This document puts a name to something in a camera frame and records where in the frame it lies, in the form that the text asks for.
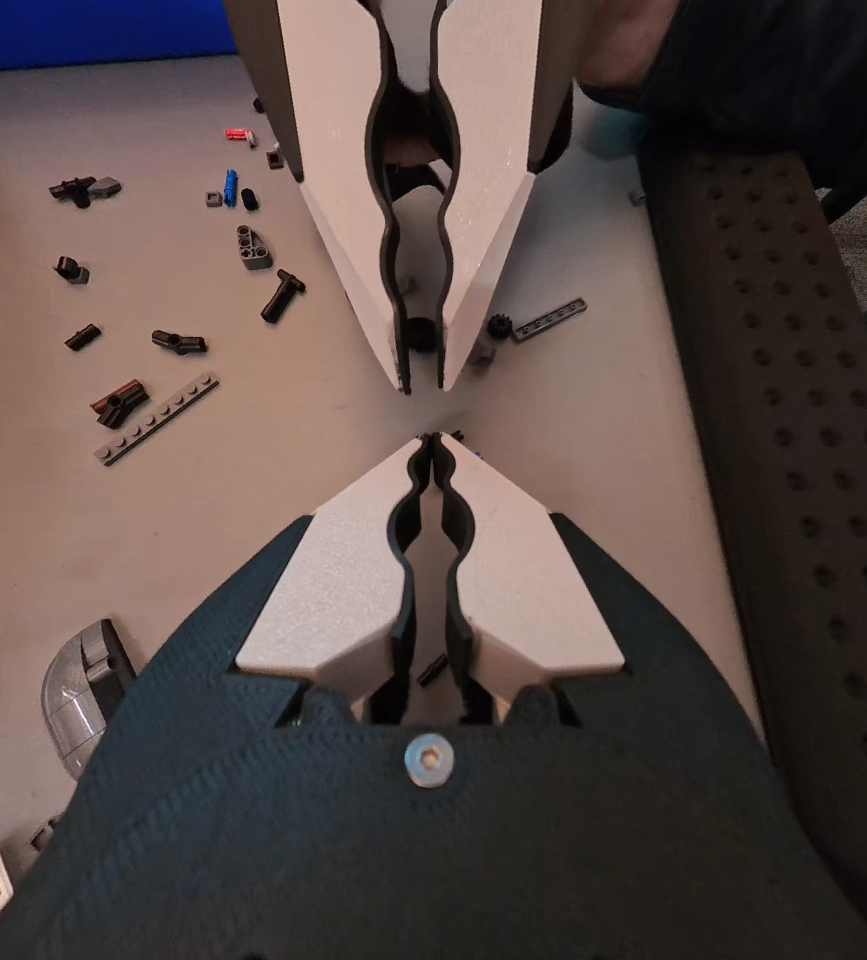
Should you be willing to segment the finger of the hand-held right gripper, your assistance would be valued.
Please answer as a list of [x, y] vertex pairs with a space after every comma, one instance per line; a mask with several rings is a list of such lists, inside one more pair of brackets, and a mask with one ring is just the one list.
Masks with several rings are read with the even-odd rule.
[[278, 2], [301, 193], [363, 334], [391, 384], [411, 390], [396, 289], [400, 239], [378, 121], [395, 79], [376, 4]]
[[440, 388], [456, 384], [480, 335], [535, 174], [529, 169], [543, 3], [440, 2], [430, 90], [445, 116], [451, 180], [438, 228]]

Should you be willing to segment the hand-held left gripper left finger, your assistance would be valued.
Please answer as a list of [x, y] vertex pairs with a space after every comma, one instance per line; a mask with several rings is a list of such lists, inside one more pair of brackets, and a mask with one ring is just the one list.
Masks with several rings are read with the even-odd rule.
[[432, 437], [411, 439], [311, 515], [235, 656], [246, 673], [362, 701], [369, 720], [407, 710], [416, 652], [415, 575]]

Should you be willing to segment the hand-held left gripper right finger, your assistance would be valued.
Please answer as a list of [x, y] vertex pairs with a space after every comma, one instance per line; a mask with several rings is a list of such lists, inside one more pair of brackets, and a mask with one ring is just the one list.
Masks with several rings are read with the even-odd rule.
[[463, 719], [488, 724], [527, 687], [619, 672], [624, 654], [548, 509], [450, 435], [432, 435], [431, 465], [456, 549], [445, 639]]

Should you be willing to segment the person's right forearm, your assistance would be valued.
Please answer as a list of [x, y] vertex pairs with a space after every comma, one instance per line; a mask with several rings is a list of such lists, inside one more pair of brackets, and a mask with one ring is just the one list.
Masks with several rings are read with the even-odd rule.
[[867, 1], [680, 1], [634, 94], [597, 102], [800, 155], [817, 187], [867, 177]]

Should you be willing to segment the transparent lego canopy piece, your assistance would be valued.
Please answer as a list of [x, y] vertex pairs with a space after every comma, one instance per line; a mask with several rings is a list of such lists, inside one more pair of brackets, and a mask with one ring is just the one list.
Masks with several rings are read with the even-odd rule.
[[44, 724], [72, 780], [84, 773], [136, 676], [108, 617], [68, 639], [47, 666], [41, 689]]

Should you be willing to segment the person's right hand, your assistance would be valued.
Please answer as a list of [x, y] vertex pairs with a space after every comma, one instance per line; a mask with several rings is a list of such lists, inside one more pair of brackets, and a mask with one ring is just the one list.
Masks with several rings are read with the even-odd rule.
[[636, 93], [680, 5], [680, 1], [595, 1], [576, 81], [593, 91]]

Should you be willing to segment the grey triangular liftarm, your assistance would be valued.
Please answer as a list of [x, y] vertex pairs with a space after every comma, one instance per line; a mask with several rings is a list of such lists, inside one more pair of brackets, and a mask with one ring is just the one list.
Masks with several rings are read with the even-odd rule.
[[250, 272], [272, 269], [273, 256], [263, 238], [246, 224], [236, 228], [236, 242], [239, 260]]

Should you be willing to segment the blue plastic bin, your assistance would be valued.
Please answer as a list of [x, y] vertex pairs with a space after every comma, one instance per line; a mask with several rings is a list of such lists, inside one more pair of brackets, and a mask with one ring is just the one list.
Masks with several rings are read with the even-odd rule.
[[236, 51], [222, 1], [0, 1], [0, 70]]

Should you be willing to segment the black T-shaped axle piece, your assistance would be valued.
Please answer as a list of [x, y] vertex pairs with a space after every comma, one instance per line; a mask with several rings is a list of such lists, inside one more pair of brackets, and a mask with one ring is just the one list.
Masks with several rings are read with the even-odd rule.
[[296, 296], [305, 294], [307, 286], [295, 274], [278, 268], [277, 277], [279, 285], [271, 299], [260, 311], [260, 318], [267, 324], [277, 325]]

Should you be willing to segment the thin grey holed plate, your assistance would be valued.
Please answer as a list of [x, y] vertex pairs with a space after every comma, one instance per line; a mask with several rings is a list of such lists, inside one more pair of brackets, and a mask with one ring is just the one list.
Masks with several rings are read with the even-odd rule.
[[582, 297], [574, 298], [546, 313], [526, 321], [511, 330], [511, 338], [521, 344], [536, 336], [553, 329], [554, 327], [583, 314], [587, 310], [587, 302]]

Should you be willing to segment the black connector with grey slope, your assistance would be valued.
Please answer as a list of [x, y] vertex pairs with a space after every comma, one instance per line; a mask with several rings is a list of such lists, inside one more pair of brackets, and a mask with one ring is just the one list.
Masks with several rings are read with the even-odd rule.
[[122, 183], [112, 176], [96, 178], [91, 175], [62, 180], [48, 187], [52, 198], [60, 202], [71, 202], [80, 210], [89, 209], [93, 201], [109, 199], [122, 190]]

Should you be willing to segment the long grey studded plate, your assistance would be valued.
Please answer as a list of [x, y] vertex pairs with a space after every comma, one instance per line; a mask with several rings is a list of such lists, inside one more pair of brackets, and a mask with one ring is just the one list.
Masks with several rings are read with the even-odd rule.
[[104, 467], [112, 466], [136, 450], [166, 425], [178, 419], [188, 409], [217, 390], [221, 380], [213, 372], [205, 371], [174, 391], [162, 402], [151, 405], [150, 410], [142, 411], [135, 423], [115, 433], [114, 438], [97, 450], [93, 457]]

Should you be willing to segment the dark perforated chair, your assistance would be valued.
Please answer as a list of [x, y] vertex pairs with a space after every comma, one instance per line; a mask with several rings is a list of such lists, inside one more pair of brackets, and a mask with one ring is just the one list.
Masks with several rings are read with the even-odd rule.
[[637, 162], [767, 745], [867, 921], [867, 326], [797, 156]]

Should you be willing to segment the black axle connector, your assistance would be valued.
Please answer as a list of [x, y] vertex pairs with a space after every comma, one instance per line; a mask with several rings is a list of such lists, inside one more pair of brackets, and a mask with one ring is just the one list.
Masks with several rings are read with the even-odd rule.
[[129, 390], [122, 396], [111, 397], [105, 411], [98, 415], [97, 422], [108, 429], [118, 429], [135, 409], [149, 399], [150, 396], [143, 385]]

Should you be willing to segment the brown axle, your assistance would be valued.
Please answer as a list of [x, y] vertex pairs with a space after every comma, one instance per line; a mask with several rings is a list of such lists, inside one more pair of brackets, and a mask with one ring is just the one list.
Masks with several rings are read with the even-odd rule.
[[139, 386], [142, 386], [142, 384], [138, 379], [133, 379], [128, 381], [127, 383], [121, 385], [115, 390], [112, 390], [106, 395], [102, 396], [98, 400], [92, 402], [90, 404], [91, 411], [93, 411], [95, 414], [98, 414], [98, 415], [103, 414], [111, 398], [122, 397], [125, 393]]

